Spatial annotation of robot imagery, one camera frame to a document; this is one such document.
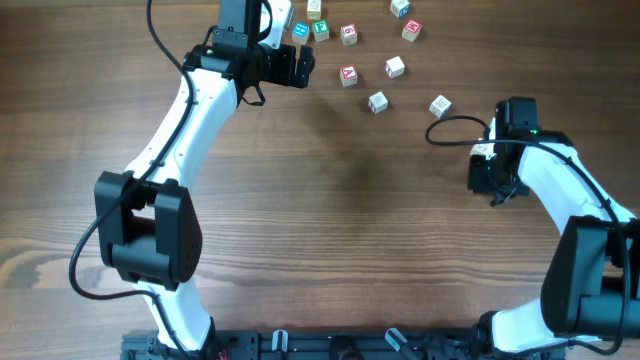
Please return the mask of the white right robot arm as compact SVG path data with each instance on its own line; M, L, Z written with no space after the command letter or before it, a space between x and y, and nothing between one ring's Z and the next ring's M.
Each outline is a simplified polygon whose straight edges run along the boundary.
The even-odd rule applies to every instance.
M639 220L588 173L562 132L538 124L532 98L497 103L475 141L469 190L493 205L534 193L560 240L538 298L491 314L490 353L528 355L639 335Z

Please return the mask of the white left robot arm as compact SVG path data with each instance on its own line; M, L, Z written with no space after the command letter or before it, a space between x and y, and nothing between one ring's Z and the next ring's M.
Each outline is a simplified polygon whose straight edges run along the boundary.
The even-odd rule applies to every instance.
M122 340L125 359L225 359L193 278L203 237L191 189L224 123L262 83L304 88L315 65L309 46L286 45L288 1L232 1L203 42L177 64L179 92L145 149L95 188L103 263L145 297L155 332Z

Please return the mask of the plain red trimmed block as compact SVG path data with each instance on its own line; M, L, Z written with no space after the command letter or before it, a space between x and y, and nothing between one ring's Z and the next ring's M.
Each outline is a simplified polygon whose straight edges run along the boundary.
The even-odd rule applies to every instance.
M378 114L387 109L389 101L382 91L371 95L368 99L368 107L372 113Z

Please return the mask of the plain wooden picture block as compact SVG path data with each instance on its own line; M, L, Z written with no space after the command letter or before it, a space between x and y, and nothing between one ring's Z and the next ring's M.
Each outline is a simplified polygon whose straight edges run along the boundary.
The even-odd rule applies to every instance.
M496 156L495 145L493 143L482 143L481 140L478 140L477 143L472 145L470 155L482 156L486 160L491 160Z

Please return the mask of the red edged plain block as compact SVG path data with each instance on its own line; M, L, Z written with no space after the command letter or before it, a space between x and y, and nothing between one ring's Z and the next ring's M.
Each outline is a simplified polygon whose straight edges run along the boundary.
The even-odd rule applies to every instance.
M404 73L406 66L400 56L386 61L385 72L390 78L396 78Z

